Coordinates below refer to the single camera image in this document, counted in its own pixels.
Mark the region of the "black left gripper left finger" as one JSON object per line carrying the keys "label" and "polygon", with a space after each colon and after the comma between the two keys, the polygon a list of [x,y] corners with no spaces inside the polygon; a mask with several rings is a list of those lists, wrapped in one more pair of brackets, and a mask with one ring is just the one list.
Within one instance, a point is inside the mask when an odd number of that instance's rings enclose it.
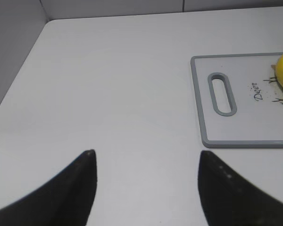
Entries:
{"label": "black left gripper left finger", "polygon": [[96,190],[96,153],[84,151],[47,183],[0,209],[0,226],[85,226]]}

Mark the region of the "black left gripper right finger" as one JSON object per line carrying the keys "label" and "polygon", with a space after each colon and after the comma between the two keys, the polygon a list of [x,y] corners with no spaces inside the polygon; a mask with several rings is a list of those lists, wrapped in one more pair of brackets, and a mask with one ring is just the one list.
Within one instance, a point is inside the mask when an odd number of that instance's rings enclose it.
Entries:
{"label": "black left gripper right finger", "polygon": [[201,206],[210,226],[283,226],[283,203],[250,183],[212,151],[201,151]]}

